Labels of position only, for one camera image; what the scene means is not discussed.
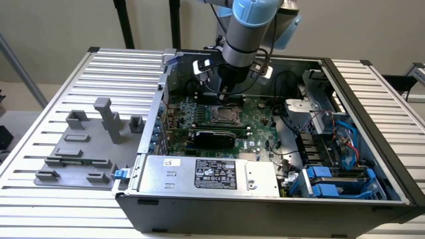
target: power supply label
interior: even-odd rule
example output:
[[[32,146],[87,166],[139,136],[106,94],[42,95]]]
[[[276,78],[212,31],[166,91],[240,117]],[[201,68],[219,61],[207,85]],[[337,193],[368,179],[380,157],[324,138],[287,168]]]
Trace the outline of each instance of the power supply label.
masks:
[[[195,186],[205,189],[237,189],[235,161],[197,159]]]

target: slotted metal table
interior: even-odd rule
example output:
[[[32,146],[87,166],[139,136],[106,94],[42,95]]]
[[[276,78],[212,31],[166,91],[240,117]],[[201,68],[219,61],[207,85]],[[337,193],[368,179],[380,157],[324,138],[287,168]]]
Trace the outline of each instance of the slotted metal table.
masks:
[[[147,119],[163,73],[162,63],[162,51],[102,48],[98,52],[87,53],[0,166],[2,238],[188,237],[138,232],[111,191],[38,186],[32,182],[35,172],[44,165],[44,157],[51,154],[66,131],[66,117],[71,110],[86,110],[90,118],[100,118],[92,104],[96,98],[103,96],[111,98],[111,108],[120,113],[123,119],[130,119],[131,115],[143,115]],[[424,120],[409,105],[400,101],[401,98],[393,95],[392,88],[373,67],[364,66],[359,61],[335,60],[335,63],[425,191]],[[389,101],[383,102],[383,98],[393,99],[389,105],[384,105]],[[197,235],[192,237],[223,238]],[[360,238],[425,238],[425,216],[403,225],[381,225]]]

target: white wall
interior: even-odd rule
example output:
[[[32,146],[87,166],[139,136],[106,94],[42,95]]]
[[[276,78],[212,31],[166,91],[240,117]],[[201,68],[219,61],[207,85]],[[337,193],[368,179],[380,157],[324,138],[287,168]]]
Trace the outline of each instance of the white wall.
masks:
[[[172,46],[168,0],[128,0],[136,47]],[[299,0],[304,17],[279,54],[368,59],[387,74],[425,62],[424,0]],[[213,43],[208,5],[182,0],[183,47]],[[112,0],[0,0],[0,31],[32,78],[62,84],[90,46],[124,47]],[[0,57],[0,81],[19,78]]]

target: white label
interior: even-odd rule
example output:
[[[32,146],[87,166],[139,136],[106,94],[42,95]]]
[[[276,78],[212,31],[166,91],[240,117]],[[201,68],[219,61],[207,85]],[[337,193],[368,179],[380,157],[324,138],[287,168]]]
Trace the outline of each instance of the white label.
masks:
[[[179,158],[166,158],[164,159],[164,166],[180,166],[180,159]]]

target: metal pole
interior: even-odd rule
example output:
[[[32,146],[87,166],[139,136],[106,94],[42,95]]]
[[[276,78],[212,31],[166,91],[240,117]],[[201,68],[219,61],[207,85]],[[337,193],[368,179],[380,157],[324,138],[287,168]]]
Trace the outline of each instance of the metal pole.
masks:
[[[168,0],[171,8],[174,48],[182,49],[180,39],[180,0]]]
[[[40,91],[39,86],[35,84],[35,82],[32,81],[28,73],[26,72],[26,69],[23,68],[14,52],[12,49],[10,48],[6,39],[3,38],[3,35],[0,33],[0,50],[6,56],[6,59],[8,60],[10,64],[12,65],[22,81],[24,82],[30,92],[32,93],[32,96],[35,97],[35,99],[38,100],[40,106],[43,108],[46,108],[47,106],[47,100],[44,97],[43,92]]]
[[[131,21],[128,19],[126,0],[114,0],[114,5],[119,13],[126,48],[135,49],[135,41],[134,41],[134,34],[132,34],[132,28],[131,28]]]

